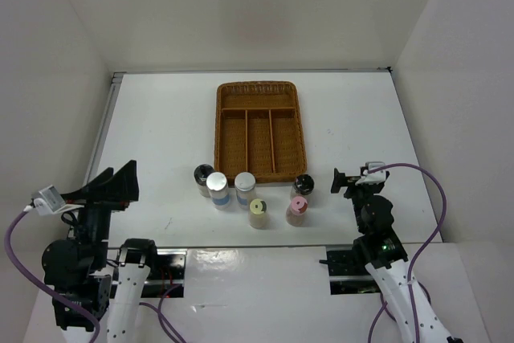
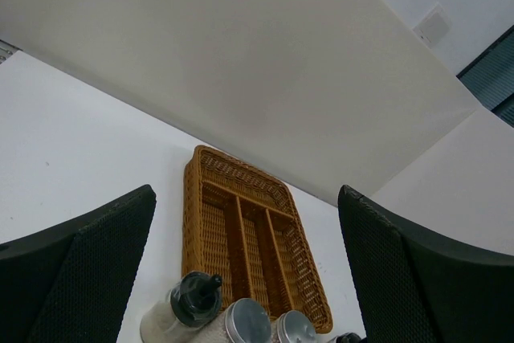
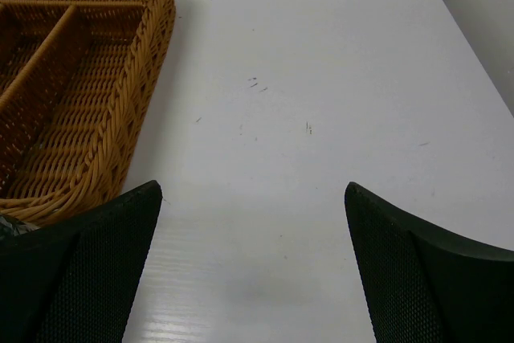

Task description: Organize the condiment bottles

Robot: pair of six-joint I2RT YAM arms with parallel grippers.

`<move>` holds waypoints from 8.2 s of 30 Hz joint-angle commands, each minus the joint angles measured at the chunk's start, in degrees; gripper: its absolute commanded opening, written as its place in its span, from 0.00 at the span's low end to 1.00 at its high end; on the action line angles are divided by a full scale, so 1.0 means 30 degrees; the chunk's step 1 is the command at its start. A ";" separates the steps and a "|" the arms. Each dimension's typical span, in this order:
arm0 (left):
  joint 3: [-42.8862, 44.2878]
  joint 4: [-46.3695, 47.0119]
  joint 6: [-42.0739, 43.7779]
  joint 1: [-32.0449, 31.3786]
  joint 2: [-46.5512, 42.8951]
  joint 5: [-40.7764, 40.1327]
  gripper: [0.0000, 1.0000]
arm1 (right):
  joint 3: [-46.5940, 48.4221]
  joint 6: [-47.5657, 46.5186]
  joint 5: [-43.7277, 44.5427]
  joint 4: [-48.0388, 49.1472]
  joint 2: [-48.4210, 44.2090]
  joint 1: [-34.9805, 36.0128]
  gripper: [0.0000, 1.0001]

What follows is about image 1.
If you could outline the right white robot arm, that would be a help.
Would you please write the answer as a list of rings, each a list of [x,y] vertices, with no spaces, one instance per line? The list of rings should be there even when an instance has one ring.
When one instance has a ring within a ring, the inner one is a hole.
[[[414,277],[413,258],[407,255],[393,229],[394,204],[381,196],[390,175],[389,166],[368,162],[357,176],[334,170],[331,192],[345,189],[351,201],[360,237],[353,241],[350,263],[373,278],[381,295],[381,308],[373,319],[368,341],[384,312],[396,322],[403,342],[461,342],[443,325],[423,286]]]

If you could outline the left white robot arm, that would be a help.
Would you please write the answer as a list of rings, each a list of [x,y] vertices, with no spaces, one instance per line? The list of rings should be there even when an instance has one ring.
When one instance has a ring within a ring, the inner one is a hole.
[[[57,214],[69,226],[65,239],[49,244],[42,255],[43,282],[54,290],[56,324],[83,328],[99,341],[129,342],[145,281],[157,274],[160,259],[150,239],[127,239],[119,249],[113,274],[108,266],[108,237],[113,212],[139,199],[137,163],[107,168],[85,186],[60,194],[54,186],[33,196],[41,215]]]

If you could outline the pink-lid spice bottle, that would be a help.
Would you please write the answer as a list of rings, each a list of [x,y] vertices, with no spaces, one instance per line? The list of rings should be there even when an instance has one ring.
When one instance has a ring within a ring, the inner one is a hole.
[[[307,199],[303,196],[295,196],[287,208],[286,221],[294,227],[300,227],[305,220],[307,209]]]

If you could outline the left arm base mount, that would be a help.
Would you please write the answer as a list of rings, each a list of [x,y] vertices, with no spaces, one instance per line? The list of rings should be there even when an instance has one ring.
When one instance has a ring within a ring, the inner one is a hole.
[[[183,297],[186,249],[158,248],[151,240],[129,240],[107,254],[113,269],[111,297],[132,291],[143,299]]]

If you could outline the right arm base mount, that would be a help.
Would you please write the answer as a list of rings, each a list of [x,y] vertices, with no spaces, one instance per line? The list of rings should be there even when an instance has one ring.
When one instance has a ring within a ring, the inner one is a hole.
[[[328,247],[326,253],[319,263],[328,269],[333,295],[380,292],[388,297],[406,287],[403,247],[357,240],[351,247]]]

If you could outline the silver-lid blue-label bottle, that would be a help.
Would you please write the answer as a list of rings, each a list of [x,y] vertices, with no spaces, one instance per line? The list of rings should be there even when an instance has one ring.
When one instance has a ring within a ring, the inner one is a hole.
[[[206,179],[206,187],[212,203],[218,210],[225,210],[230,205],[228,180],[223,173],[210,174]]]
[[[255,177],[249,172],[242,172],[235,178],[236,198],[244,210],[248,210],[251,202],[257,198],[255,186]]]

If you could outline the black-lid spice bottle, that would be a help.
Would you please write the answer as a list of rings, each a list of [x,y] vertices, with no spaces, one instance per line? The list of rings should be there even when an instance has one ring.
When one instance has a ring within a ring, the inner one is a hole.
[[[308,200],[314,191],[315,182],[309,174],[301,174],[297,176],[292,183],[291,198],[300,196]]]
[[[210,196],[209,190],[206,185],[207,178],[214,172],[214,168],[208,164],[198,165],[194,170],[194,180],[200,195],[208,198]]]

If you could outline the yellow-lid spice bottle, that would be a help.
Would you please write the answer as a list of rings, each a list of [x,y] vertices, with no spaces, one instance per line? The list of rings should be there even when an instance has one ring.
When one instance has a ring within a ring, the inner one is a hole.
[[[255,229],[263,229],[267,225],[267,204],[261,198],[253,199],[249,204],[249,223]]]

